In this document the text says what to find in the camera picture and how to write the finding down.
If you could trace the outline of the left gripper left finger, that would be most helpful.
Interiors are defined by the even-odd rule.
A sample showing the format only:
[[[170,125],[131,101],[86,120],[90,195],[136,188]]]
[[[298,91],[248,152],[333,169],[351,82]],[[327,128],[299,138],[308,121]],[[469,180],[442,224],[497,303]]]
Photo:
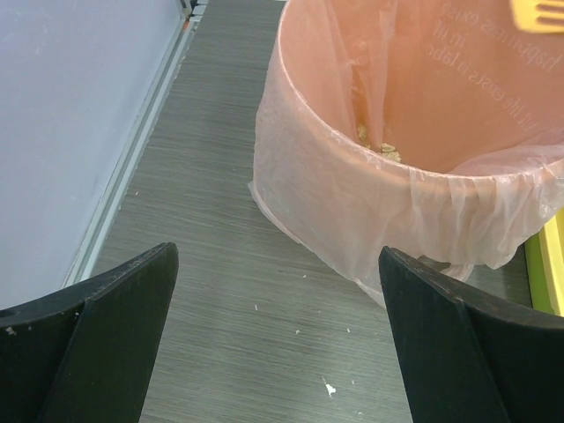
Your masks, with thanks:
[[[1,312],[3,422],[137,422],[179,269],[163,242]]]

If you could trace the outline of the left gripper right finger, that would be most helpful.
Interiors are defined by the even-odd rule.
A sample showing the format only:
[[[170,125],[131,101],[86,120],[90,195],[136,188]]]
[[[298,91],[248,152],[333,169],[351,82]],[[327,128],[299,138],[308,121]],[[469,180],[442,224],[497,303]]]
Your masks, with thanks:
[[[382,292],[412,420],[561,422],[563,319],[386,247]]]

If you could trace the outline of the yellow green litter box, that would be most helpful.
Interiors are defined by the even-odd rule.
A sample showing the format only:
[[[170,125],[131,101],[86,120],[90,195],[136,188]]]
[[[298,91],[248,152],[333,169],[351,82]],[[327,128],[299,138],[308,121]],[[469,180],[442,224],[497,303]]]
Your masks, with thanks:
[[[524,243],[532,306],[563,316],[563,210]]]

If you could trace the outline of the orange litter scoop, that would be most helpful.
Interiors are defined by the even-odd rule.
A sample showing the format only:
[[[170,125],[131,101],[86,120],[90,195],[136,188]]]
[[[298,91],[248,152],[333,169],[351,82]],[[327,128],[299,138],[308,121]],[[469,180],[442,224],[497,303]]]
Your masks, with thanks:
[[[516,27],[526,33],[563,33],[562,0],[510,0]]]

